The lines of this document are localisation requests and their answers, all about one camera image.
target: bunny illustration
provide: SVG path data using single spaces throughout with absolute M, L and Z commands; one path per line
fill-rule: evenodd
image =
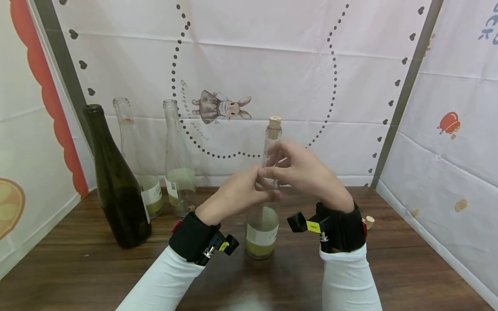
M 192 104 L 199 106 L 198 110 L 192 111 L 195 115 L 200 115 L 205 124 L 209 124 L 219 116 L 223 118 L 232 118 L 240 115 L 243 119 L 251 119 L 251 115 L 241 110 L 241 107 L 249 104 L 250 97 L 244 97 L 238 102 L 233 102 L 221 93 L 213 92 L 212 94 L 204 90 L 201 94 L 201 99 L 193 100 Z

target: bottle cork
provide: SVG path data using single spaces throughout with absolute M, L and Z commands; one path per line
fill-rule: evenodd
M 282 118 L 279 116 L 271 116 L 268 124 L 268 138 L 277 139 L 279 132 L 282 131 L 280 124 L 282 123 Z
M 367 230 L 370 230 L 375 222 L 375 219 L 372 216 L 367 216 L 365 217 L 365 220 L 367 221 Z
M 271 116 L 270 124 L 268 125 L 271 129 L 280 129 L 280 124 L 282 123 L 282 118 L 279 116 Z

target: wooden table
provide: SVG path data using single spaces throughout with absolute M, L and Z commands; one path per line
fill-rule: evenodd
M 214 190 L 200 188 L 199 201 Z M 373 189 L 349 191 L 363 215 L 376 219 L 368 260 L 384 311 L 492 311 Z M 289 189 L 275 253 L 264 261 L 245 255 L 245 217 L 227 219 L 222 232 L 241 245 L 231 257 L 216 254 L 178 310 L 321 310 L 318 237 L 292 233 L 285 220 L 300 210 L 311 216 L 314 204 Z M 114 310 L 166 247 L 176 221 L 167 210 L 152 221 L 152 236 L 144 245 L 123 250 L 91 193 L 0 281 L 0 310 Z

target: dark green wine bottle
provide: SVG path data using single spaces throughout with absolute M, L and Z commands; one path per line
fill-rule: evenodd
M 152 232 L 140 186 L 109 132 L 98 104 L 83 108 L 93 143 L 99 201 L 121 247 L 144 243 Z

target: wine bottle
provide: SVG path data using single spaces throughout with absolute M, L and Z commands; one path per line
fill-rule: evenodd
M 180 134 L 177 101 L 163 101 L 162 106 L 167 130 L 166 189 L 174 214 L 185 217 L 197 208 L 194 165 Z
M 266 128 L 263 165 L 268 161 L 268 150 L 282 137 L 282 119 L 272 116 Z M 277 180 L 268 180 L 278 189 Z M 247 212 L 246 253 L 254 259 L 266 259 L 273 253 L 278 233 L 280 203 L 269 202 L 251 207 Z
M 162 213 L 163 203 L 159 177 L 147 168 L 146 164 L 151 159 L 147 151 L 141 148 L 148 139 L 140 136 L 131 113 L 131 105 L 126 98 L 114 99 L 113 106 L 120 124 L 121 154 L 140 185 L 149 218 L 154 219 Z
M 93 144 L 99 202 L 118 244 L 131 248 L 152 232 L 140 186 L 109 132 L 98 104 L 83 108 Z

